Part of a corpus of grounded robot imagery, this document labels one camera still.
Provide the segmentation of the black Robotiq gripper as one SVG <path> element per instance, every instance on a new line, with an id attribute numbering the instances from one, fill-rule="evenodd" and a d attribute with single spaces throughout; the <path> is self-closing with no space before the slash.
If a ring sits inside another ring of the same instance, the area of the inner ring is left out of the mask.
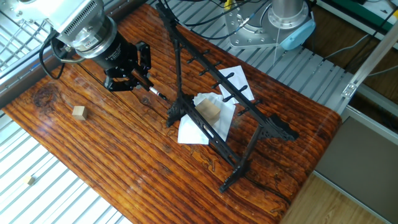
<path id="1" fill-rule="evenodd" d="M 106 75 L 103 86 L 109 91 L 131 91 L 139 85 L 149 91 L 154 84 L 147 77 L 151 69 L 150 45 L 140 41 L 137 49 L 119 32 L 110 46 L 98 56 L 92 58 Z M 137 50 L 140 56 L 141 69 L 134 69 L 137 62 Z"/>

